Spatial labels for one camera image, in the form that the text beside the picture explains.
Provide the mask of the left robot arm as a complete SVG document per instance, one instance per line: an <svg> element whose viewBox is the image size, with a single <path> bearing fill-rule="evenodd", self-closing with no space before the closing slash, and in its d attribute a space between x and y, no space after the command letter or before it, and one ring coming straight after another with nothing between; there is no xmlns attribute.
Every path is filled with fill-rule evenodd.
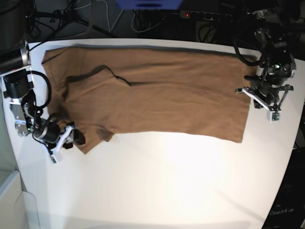
<svg viewBox="0 0 305 229"><path fill-rule="evenodd" d="M256 109L265 108L272 115L279 115L281 106L293 87L285 82L294 76L296 63L285 40L284 27L279 16L270 10L257 10L247 13L240 19L247 25L235 35L233 47L238 59L250 67L259 66L260 75L245 76L249 87L236 89L238 94L253 98ZM240 52L238 43L246 44L241 36L247 29L252 29L256 43L249 46L260 52L259 60L252 62Z"/></svg>

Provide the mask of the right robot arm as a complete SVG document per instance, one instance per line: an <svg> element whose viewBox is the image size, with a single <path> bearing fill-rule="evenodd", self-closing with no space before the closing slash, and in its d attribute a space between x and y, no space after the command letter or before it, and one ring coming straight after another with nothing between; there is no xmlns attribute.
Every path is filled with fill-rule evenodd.
<svg viewBox="0 0 305 229"><path fill-rule="evenodd" d="M47 86L47 99L38 106L34 92L34 82L29 77L40 76ZM53 113L43 119L43 109L51 102L51 83L47 76L31 69L30 51L27 42L0 56L0 77L5 84L3 96L10 98L10 110L15 118L18 135L28 136L42 144L50 157L54 157L61 148L70 149L74 144L85 144L85 137L74 122L61 128L60 116Z"/></svg>

